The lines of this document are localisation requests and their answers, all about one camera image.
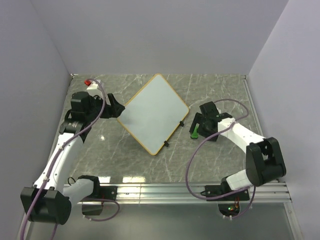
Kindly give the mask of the green whiteboard eraser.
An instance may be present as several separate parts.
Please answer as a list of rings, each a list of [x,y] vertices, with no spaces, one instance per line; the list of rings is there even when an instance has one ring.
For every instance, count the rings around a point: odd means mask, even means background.
[[[191,139],[198,139],[199,137],[198,128],[199,128],[198,125],[194,127],[193,132],[190,134]]]

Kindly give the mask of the yellow-framed whiteboard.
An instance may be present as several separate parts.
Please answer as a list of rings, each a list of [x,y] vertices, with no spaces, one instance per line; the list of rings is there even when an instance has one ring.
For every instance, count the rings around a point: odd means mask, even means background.
[[[152,156],[158,154],[189,107],[161,75],[154,75],[126,104],[117,121]]]

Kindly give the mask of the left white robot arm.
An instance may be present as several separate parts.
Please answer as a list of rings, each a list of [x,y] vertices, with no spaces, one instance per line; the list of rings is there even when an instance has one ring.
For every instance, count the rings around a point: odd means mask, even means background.
[[[64,184],[92,125],[98,119],[118,118],[125,110],[113,94],[109,93],[107,97],[110,103],[105,103],[102,96],[86,91],[72,95],[71,108],[65,114],[56,147],[43,173],[33,186],[24,187],[20,194],[29,221],[64,225],[77,203],[106,197],[97,176],[82,175],[71,186]]]

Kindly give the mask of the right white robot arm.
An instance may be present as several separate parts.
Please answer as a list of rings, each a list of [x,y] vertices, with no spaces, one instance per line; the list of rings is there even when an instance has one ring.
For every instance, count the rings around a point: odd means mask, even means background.
[[[233,142],[245,153],[245,168],[237,173],[224,177],[214,190],[205,190],[195,194],[187,184],[189,193],[202,200],[232,200],[238,193],[251,187],[259,187],[287,174],[279,141],[274,137],[258,135],[239,123],[227,112],[220,113],[215,102],[200,105],[195,114],[190,134],[196,133],[207,141],[217,141],[223,136]]]

